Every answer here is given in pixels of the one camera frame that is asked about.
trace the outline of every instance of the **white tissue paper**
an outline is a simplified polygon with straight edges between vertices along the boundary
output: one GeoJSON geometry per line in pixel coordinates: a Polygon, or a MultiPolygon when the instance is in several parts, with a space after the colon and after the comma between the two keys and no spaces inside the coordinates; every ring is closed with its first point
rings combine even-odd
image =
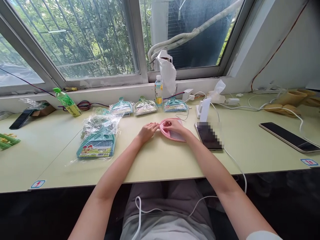
{"type": "Polygon", "coordinates": [[[220,95],[220,93],[225,89],[226,85],[222,80],[220,80],[217,85],[214,87],[213,91],[209,92],[208,97],[211,97],[212,103],[224,103],[226,101],[226,97],[220,95]]]}
{"type": "Polygon", "coordinates": [[[157,56],[157,60],[160,66],[161,81],[163,84],[162,97],[167,98],[174,95],[176,92],[177,71],[172,64],[172,57],[167,54],[166,50],[161,50],[160,54],[157,56]]]}

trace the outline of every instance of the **glass pane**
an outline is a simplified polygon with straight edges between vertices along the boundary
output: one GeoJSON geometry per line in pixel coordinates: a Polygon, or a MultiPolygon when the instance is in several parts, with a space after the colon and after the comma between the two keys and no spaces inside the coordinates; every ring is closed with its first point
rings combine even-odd
{"type": "Polygon", "coordinates": [[[66,80],[133,74],[120,0],[10,0],[66,80]]]}
{"type": "Polygon", "coordinates": [[[187,37],[189,41],[180,44],[182,41],[180,39],[179,44],[165,45],[155,49],[153,53],[161,48],[168,48],[168,54],[172,56],[176,69],[219,65],[243,0],[139,0],[139,2],[146,60],[150,71],[148,51],[153,45],[181,33],[191,33],[199,27],[199,34],[192,38],[187,37]]]}
{"type": "Polygon", "coordinates": [[[29,83],[44,83],[31,69],[19,53],[0,34],[0,87],[26,85],[27,83],[11,74],[26,80],[29,83]]]}

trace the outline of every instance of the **desk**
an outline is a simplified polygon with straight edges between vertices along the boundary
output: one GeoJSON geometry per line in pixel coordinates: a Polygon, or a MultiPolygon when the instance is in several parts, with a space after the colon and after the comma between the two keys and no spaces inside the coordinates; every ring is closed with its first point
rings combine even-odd
{"type": "Polygon", "coordinates": [[[78,134],[89,113],[77,118],[61,111],[34,118],[18,130],[9,127],[19,114],[0,121],[0,133],[14,133],[21,142],[0,151],[0,193],[27,191],[78,134]]]}
{"type": "MultiPolygon", "coordinates": [[[[241,98],[242,106],[248,105],[247,100],[250,96],[253,95],[246,94],[241,98]]],[[[259,107],[272,98],[274,98],[273,95],[255,97],[252,99],[251,105],[259,107]]],[[[198,121],[195,116],[196,103],[196,101],[190,102],[193,109],[190,110],[189,117],[183,125],[198,137],[194,127],[194,123],[198,121]]],[[[314,142],[320,143],[320,114],[318,109],[306,106],[300,108],[305,121],[303,129],[306,136],[314,142]]],[[[319,153],[302,154],[259,127],[259,123],[274,122],[301,136],[298,119],[266,111],[229,110],[221,106],[218,106],[217,110],[221,118],[225,146],[244,173],[309,169],[307,165],[300,161],[301,158],[312,158],[320,163],[319,153]]],[[[37,180],[46,180],[41,188],[95,185],[144,124],[160,122],[165,118],[172,117],[175,117],[174,113],[164,113],[160,109],[157,113],[149,115],[123,118],[119,124],[121,134],[117,140],[115,156],[109,161],[76,161],[71,164],[70,161],[76,159],[76,151],[80,146],[80,133],[78,133],[48,168],[39,175],[37,180]]],[[[217,135],[220,136],[217,114],[212,107],[210,107],[208,121],[211,122],[214,130],[217,131],[217,135]]],[[[72,124],[74,126],[78,124],[78,130],[82,127],[79,122],[72,122],[72,124]]],[[[214,154],[231,174],[240,174],[237,166],[224,151],[214,154]]],[[[200,177],[203,177],[203,174],[187,145],[171,141],[158,131],[153,139],[145,144],[139,152],[125,182],[200,177]]]]}

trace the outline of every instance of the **dark floor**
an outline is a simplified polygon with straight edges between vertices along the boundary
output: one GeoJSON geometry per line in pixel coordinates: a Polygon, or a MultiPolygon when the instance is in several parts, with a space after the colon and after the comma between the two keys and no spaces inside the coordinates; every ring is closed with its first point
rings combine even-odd
{"type": "MultiPolygon", "coordinates": [[[[235,177],[244,186],[241,177],[235,177]]],[[[320,239],[320,169],[247,175],[248,196],[283,239],[320,239]]],[[[205,179],[197,180],[204,195],[213,194],[205,179]]],[[[112,206],[107,232],[121,227],[131,185],[124,184],[112,206]]],[[[67,239],[93,187],[0,194],[0,239],[67,239]]],[[[219,229],[230,225],[214,210],[219,229]]],[[[231,239],[226,230],[217,240],[231,239]]]]}

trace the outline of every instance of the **window frame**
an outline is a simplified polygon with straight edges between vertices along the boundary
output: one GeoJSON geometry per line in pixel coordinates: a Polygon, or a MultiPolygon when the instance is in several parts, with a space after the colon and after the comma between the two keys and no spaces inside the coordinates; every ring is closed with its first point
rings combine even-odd
{"type": "MultiPolygon", "coordinates": [[[[240,33],[245,25],[245,22],[249,16],[250,10],[255,0],[244,0],[239,11],[238,17],[234,22],[234,27],[230,33],[230,37],[221,56],[221,61],[218,66],[206,66],[197,68],[177,69],[176,80],[187,80],[195,78],[208,78],[208,77],[222,77],[226,76],[228,69],[228,62],[233,49],[239,39],[240,33]]],[[[155,82],[156,76],[159,75],[159,71],[148,72],[149,82],[155,82]]]]}
{"type": "MultiPolygon", "coordinates": [[[[23,27],[23,25],[21,25],[19,19],[12,16],[14,16],[12,9],[5,1],[0,0],[0,33],[44,81],[44,83],[38,83],[34,85],[46,91],[51,91],[52,88],[58,87],[50,74],[44,69],[44,66],[36,58],[34,54],[36,52],[32,53],[31,50],[24,44],[24,40],[21,39],[16,33],[14,26],[23,27]]],[[[26,34],[24,36],[25,41],[27,41],[27,39],[30,37],[30,35],[26,34]]],[[[14,93],[22,94],[27,92],[41,92],[41,90],[38,90],[29,84],[0,87],[0,95],[12,95],[14,93]]]]}
{"type": "MultiPolygon", "coordinates": [[[[0,32],[3,32],[2,35],[8,39],[8,42],[12,45],[12,47],[17,50],[17,52],[26,60],[32,69],[42,78],[45,84],[39,84],[41,85],[39,87],[44,87],[46,91],[51,91],[53,87],[57,86],[60,88],[77,87],[83,89],[148,83],[139,0],[121,0],[120,3],[123,4],[125,22],[129,36],[129,44],[136,70],[135,74],[67,81],[60,72],[59,68],[53,63],[48,54],[44,51],[39,42],[22,22],[18,14],[7,0],[0,0],[0,15],[2,15],[2,18],[4,19],[7,30],[4,31],[1,29],[0,32]]],[[[2,92],[8,92],[8,89],[10,89],[12,92],[15,88],[16,86],[1,87],[0,94],[2,94],[2,92]]],[[[20,88],[21,90],[34,89],[30,85],[20,88]]]]}
{"type": "MultiPolygon", "coordinates": [[[[44,83],[35,84],[37,87],[51,91],[54,87],[77,87],[84,89],[151,83],[155,82],[156,75],[160,74],[160,72],[155,71],[148,72],[147,69],[139,0],[120,0],[120,3],[123,4],[125,24],[136,74],[71,81],[67,81],[64,78],[59,68],[53,63],[8,1],[0,0],[0,24],[3,26],[0,29],[0,33],[44,81],[44,83]]],[[[232,61],[230,58],[231,54],[254,2],[255,0],[244,0],[219,65],[178,69],[176,80],[225,76],[228,71],[227,67],[230,66],[230,62],[232,61]]],[[[31,85],[8,86],[0,88],[0,95],[11,95],[13,92],[22,94],[39,91],[31,85]]]]}

